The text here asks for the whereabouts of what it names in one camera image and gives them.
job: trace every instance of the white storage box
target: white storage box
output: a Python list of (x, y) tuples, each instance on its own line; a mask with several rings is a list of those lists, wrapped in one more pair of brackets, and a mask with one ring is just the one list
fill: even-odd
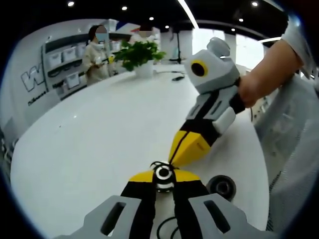
[(73, 46), (63, 51), (63, 62), (76, 59), (76, 47)]
[(86, 47), (85, 44), (79, 44), (78, 45), (77, 48), (78, 48), (78, 57), (79, 58), (82, 58), (82, 56), (84, 55), (85, 47)]
[(61, 52), (53, 53), (49, 55), (49, 65), (51, 68), (56, 67), (62, 63)]
[(80, 84), (81, 85), (86, 85), (87, 84), (87, 79), (86, 79), (86, 75), (82, 75), (80, 76)]
[(66, 84), (68, 85), (69, 89), (78, 86), (80, 84), (79, 73), (75, 72), (71, 75), (68, 75), (66, 77)]

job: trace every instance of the white table surface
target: white table surface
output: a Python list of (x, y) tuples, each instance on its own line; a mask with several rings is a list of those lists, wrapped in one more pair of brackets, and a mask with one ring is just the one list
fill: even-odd
[[(157, 66), (158, 71), (182, 66)], [(177, 73), (134, 79), (123, 73), (92, 85), (48, 111), (21, 137), (11, 165), (12, 190), (31, 222), (46, 238), (69, 235), (86, 214), (154, 161), (167, 160), (175, 133), (194, 105), (197, 91)], [(268, 218), (267, 170), (249, 111), (239, 114), (203, 160), (185, 168), (203, 183), (231, 177), (233, 203), (248, 222), (264, 230)], [(153, 234), (173, 215), (169, 195), (159, 195)], [(169, 238), (176, 222), (161, 230)]]

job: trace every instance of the gray gripper finger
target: gray gripper finger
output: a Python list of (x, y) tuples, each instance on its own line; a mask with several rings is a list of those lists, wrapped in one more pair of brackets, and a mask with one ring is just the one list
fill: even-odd
[(85, 216), (83, 227), (69, 236), (55, 239), (129, 239), (140, 202), (136, 198), (112, 196)]
[(260, 231), (247, 222), (245, 213), (218, 194), (189, 199), (203, 239), (276, 239), (272, 232)]

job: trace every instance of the human arm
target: human arm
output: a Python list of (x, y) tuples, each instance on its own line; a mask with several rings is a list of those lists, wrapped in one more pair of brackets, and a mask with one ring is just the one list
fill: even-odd
[(241, 99), (246, 107), (251, 107), (289, 80), (300, 68), (309, 77), (312, 67), (306, 40), (290, 19), (282, 39), (267, 51), (264, 59), (250, 73), (241, 77)]

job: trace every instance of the black wheel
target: black wheel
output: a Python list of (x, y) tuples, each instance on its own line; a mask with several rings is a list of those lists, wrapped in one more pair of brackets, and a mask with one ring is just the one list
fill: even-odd
[(230, 177), (224, 175), (213, 177), (206, 185), (206, 188), (210, 194), (218, 193), (229, 202), (233, 200), (236, 194), (236, 185), (234, 181)]

